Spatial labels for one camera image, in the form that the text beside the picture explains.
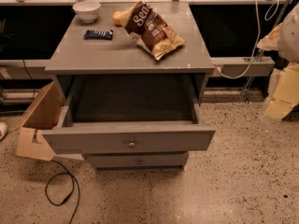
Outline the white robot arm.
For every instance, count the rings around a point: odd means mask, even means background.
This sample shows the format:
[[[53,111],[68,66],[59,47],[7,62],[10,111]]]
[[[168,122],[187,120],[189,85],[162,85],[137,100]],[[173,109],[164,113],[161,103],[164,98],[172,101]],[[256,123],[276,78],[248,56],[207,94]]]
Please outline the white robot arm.
[[[281,121],[299,105],[299,4],[257,47],[265,51],[276,50],[288,65],[274,69],[270,76],[268,97],[263,104],[263,117]]]

